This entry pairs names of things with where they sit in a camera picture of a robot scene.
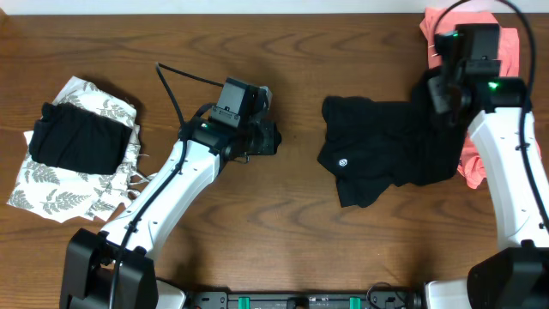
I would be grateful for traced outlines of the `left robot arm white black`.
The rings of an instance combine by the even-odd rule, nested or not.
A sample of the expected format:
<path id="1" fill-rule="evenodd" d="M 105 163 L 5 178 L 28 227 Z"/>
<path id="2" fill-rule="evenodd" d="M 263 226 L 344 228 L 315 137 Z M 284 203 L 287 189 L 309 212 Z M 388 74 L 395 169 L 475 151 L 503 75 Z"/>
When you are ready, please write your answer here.
<path id="1" fill-rule="evenodd" d="M 62 308 L 181 308 L 186 294 L 157 279 L 154 262 L 195 198 L 227 162 L 275 155 L 281 143 L 267 118 L 272 93 L 233 78 L 220 98 L 184 123 L 158 174 L 132 204 L 98 233 L 70 240 L 63 269 Z"/>

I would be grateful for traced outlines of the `black polo shirt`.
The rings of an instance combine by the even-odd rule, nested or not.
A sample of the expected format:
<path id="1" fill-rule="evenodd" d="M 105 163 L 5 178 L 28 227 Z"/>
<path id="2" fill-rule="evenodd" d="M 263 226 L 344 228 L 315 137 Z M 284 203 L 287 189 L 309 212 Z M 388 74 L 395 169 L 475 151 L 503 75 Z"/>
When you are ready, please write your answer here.
<path id="1" fill-rule="evenodd" d="M 452 178 L 467 128 L 434 122 L 427 70 L 407 101 L 328 96 L 318 162 L 335 176 L 341 206 L 372 205 L 391 185 L 431 185 Z"/>

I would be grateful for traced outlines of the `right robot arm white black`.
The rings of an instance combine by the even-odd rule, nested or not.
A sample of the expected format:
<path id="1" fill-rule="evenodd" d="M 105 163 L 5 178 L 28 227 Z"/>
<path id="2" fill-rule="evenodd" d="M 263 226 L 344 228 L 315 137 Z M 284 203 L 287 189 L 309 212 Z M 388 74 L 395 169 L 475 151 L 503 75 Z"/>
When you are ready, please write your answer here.
<path id="1" fill-rule="evenodd" d="M 486 170 L 497 219 L 497 254 L 466 278 L 425 285 L 426 308 L 548 306 L 548 180 L 525 82 L 501 77 L 500 27 L 458 24 L 434 37 L 442 58 L 428 82 L 437 124 L 464 124 Z"/>

